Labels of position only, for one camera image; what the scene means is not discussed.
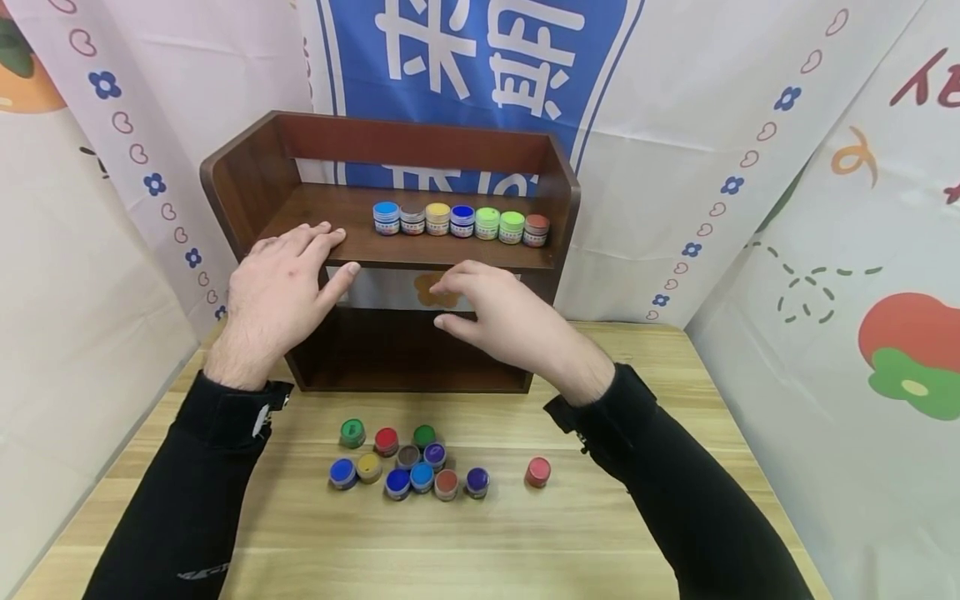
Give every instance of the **orange fruit illustration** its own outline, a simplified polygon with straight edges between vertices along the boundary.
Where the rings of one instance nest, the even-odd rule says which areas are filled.
[[[0,0],[0,110],[40,113],[66,103]]]

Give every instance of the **left hand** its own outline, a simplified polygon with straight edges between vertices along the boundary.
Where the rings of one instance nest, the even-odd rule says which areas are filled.
[[[240,390],[263,388],[274,363],[313,333],[360,271],[348,263],[320,288],[320,269],[346,238],[324,222],[253,245],[230,276],[228,321],[210,349],[207,378]]]

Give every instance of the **hand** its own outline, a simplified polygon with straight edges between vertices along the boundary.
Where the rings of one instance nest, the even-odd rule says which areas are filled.
[[[613,382],[613,362],[603,350],[507,271],[468,260],[444,273],[430,292],[463,294],[477,314],[476,323],[440,315],[438,328],[540,375],[570,404],[598,400]]]
[[[254,244],[230,276],[227,325],[204,374],[231,388],[262,389],[274,363],[313,333],[360,271],[348,263],[320,289],[324,261],[346,238],[323,222]]]

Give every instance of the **paint jar lid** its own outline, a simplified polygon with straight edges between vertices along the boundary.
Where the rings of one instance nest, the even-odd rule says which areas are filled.
[[[450,209],[450,222],[454,225],[470,225],[473,223],[473,209],[459,204]]]
[[[527,215],[526,228],[537,235],[544,235],[550,229],[550,220],[543,215]]]
[[[476,222],[486,228],[496,227],[500,223],[500,211],[492,206],[477,208]]]
[[[415,445],[406,445],[396,454],[398,465],[412,467],[420,459],[420,451]]]
[[[525,221],[526,219],[522,214],[514,210],[508,210],[500,215],[500,228],[508,231],[521,231]]]
[[[347,442],[355,442],[363,436],[363,422],[360,419],[347,419],[340,426],[340,437]]]
[[[373,437],[373,443],[378,448],[390,448],[395,444],[399,444],[399,438],[393,427],[384,427],[376,432],[376,436]]]
[[[377,221],[396,221],[400,207],[396,203],[381,202],[373,205],[373,218]]]
[[[433,468],[426,463],[417,463],[410,471],[410,483],[423,487],[433,480]]]
[[[550,463],[547,462],[542,456],[535,456],[530,460],[530,465],[527,467],[527,472],[535,480],[539,482],[545,482],[550,478]]]
[[[444,203],[431,203],[426,206],[426,214],[431,217],[443,217],[450,214],[450,207]]]
[[[460,478],[452,469],[445,468],[437,473],[437,479],[433,482],[433,485],[437,488],[437,492],[450,493],[460,485]]]
[[[386,485],[391,492],[403,493],[410,485],[410,472],[402,468],[395,468],[387,474]]]
[[[337,484],[348,483],[356,474],[353,461],[349,458],[337,459],[330,465],[330,481]]]
[[[417,204],[405,204],[400,209],[400,219],[407,223],[416,223],[426,218],[426,210]]]
[[[438,465],[446,458],[446,449],[443,444],[436,442],[423,449],[423,460],[429,465]]]
[[[437,441],[437,432],[430,425],[421,425],[414,429],[414,444],[418,447],[427,447]]]
[[[480,467],[472,468],[467,473],[467,487],[475,492],[485,490],[490,484],[490,475],[487,470]]]
[[[376,454],[364,454],[357,459],[357,471],[361,473],[374,473],[380,469],[380,457]]]

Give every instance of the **paint jar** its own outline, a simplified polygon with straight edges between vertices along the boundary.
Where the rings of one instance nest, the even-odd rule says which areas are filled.
[[[330,465],[330,483],[337,490],[349,490],[359,480],[357,469],[349,458],[337,459]]]
[[[415,205],[400,210],[400,230],[407,235],[420,235],[426,230],[426,211]]]
[[[437,431],[430,425],[421,425],[414,429],[414,445],[423,450],[437,441]]]
[[[449,502],[457,497],[459,490],[460,478],[452,469],[445,468],[437,473],[437,477],[433,480],[433,493],[443,502]]]
[[[450,207],[444,203],[426,206],[426,232],[430,235],[446,235],[450,231]]]
[[[423,449],[423,461],[433,469],[433,472],[442,470],[446,464],[446,448],[443,444],[432,443]]]
[[[491,206],[478,208],[475,214],[473,234],[477,239],[495,240],[500,231],[500,211]]]
[[[417,463],[410,469],[410,485],[415,493],[427,493],[433,488],[433,469],[426,463]]]
[[[487,490],[490,489],[490,474],[485,468],[472,468],[467,473],[467,485],[464,486],[464,492],[474,500],[481,500],[487,496]]]
[[[373,228],[380,235],[394,235],[400,231],[400,207],[396,203],[373,205]]]
[[[402,468],[390,471],[383,484],[383,491],[391,500],[403,500],[410,495],[410,473]]]
[[[384,427],[373,436],[373,451],[384,458],[390,458],[400,449],[399,436],[393,427]]]
[[[381,474],[383,474],[383,466],[380,464],[380,457],[376,454],[370,452],[357,459],[357,475],[360,481],[365,484],[375,483]]]
[[[396,468],[410,470],[420,461],[420,449],[415,445],[406,445],[396,453]]]
[[[450,209],[450,233],[454,237],[470,237],[473,235],[473,221],[475,220],[473,209],[469,206],[459,205]]]
[[[550,230],[550,220],[543,215],[527,215],[523,224],[523,243],[530,248],[540,248],[546,244],[546,234]]]
[[[358,448],[367,440],[367,432],[364,431],[363,423],[360,419],[345,420],[340,426],[340,445],[344,448]]]
[[[550,463],[542,456],[535,456],[527,466],[527,474],[523,480],[534,488],[542,488],[550,479]]]
[[[500,241],[504,244],[519,244],[520,240],[523,239],[523,224],[525,221],[523,215],[514,210],[508,210],[501,214]]]

